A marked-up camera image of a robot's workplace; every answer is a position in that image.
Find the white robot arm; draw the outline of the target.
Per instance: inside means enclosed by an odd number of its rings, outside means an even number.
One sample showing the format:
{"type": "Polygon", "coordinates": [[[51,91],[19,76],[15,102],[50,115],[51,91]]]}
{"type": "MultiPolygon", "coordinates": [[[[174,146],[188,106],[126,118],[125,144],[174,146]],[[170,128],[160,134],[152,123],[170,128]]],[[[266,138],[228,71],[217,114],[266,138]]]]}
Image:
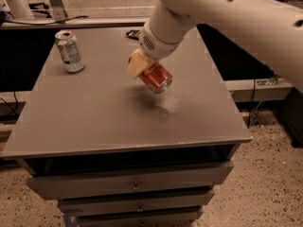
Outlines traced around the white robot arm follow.
{"type": "Polygon", "coordinates": [[[134,79],[152,81],[168,57],[198,24],[226,38],[303,91],[303,12],[275,0],[158,0],[129,58],[134,79]]]}

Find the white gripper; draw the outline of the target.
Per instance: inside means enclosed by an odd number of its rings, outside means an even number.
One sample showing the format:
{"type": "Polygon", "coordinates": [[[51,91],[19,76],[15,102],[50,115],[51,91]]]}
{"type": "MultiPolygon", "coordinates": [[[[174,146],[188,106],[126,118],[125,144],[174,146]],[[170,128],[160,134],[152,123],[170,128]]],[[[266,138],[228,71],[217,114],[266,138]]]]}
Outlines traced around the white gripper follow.
{"type": "Polygon", "coordinates": [[[162,60],[172,54],[179,44],[168,44],[157,39],[148,24],[139,35],[141,48],[136,49],[129,58],[128,73],[136,79],[153,64],[153,60],[162,60]]]}

